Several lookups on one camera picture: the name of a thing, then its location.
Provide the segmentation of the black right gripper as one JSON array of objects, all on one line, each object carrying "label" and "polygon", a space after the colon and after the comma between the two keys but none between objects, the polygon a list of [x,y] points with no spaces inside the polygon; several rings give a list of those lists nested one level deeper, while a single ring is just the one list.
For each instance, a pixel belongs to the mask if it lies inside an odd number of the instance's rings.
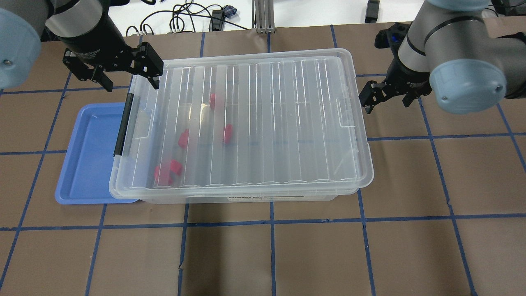
[{"label": "black right gripper", "polygon": [[359,99],[366,114],[371,114],[375,106],[393,97],[404,96],[403,105],[408,108],[414,100],[431,92],[428,72],[411,70],[400,59],[393,58],[385,80],[367,81],[359,94]]}]

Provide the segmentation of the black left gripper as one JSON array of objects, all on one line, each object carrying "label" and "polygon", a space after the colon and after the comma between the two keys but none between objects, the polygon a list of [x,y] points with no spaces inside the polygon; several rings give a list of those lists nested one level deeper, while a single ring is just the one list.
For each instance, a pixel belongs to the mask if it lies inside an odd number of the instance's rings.
[{"label": "black left gripper", "polygon": [[98,83],[107,92],[113,81],[104,69],[128,69],[159,90],[164,62],[149,42],[126,44],[107,11],[63,11],[51,17],[51,31],[67,45],[62,62],[80,81]]}]

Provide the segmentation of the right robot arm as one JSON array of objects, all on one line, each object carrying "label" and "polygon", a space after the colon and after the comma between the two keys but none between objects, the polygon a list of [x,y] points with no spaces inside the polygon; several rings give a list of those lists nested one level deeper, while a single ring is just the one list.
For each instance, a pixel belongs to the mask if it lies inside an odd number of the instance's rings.
[{"label": "right robot arm", "polygon": [[411,24],[380,30],[374,46],[391,49],[393,60],[382,82],[368,81],[361,90],[366,113],[396,96],[409,107],[434,93],[453,114],[524,99],[525,32],[490,37],[482,17],[487,6],[488,0],[426,0]]}]

